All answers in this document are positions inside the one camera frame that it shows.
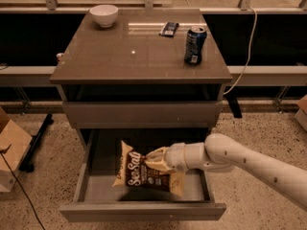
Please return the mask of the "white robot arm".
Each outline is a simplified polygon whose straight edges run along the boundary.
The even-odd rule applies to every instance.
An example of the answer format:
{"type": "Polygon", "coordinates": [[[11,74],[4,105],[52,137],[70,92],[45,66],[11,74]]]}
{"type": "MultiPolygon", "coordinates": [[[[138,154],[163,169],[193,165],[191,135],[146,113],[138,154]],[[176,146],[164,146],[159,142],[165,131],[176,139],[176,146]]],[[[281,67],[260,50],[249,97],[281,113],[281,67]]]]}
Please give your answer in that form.
{"type": "Polygon", "coordinates": [[[221,133],[209,134],[201,143],[176,143],[156,149],[146,155],[146,164],[164,173],[193,169],[221,172],[236,166],[307,209],[306,170],[249,149],[221,133]]]}

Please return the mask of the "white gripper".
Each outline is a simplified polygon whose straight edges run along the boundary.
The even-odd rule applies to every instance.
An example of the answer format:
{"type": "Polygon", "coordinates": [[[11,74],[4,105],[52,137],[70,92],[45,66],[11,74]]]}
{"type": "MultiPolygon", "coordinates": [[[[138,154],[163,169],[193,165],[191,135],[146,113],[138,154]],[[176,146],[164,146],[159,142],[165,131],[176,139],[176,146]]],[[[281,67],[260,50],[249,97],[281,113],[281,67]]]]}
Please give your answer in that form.
{"type": "Polygon", "coordinates": [[[162,159],[165,154],[165,161],[150,161],[146,160],[146,165],[154,170],[168,173],[174,170],[175,172],[186,172],[188,170],[185,161],[185,144],[177,143],[170,147],[161,147],[149,152],[146,155],[147,159],[162,159]]]}

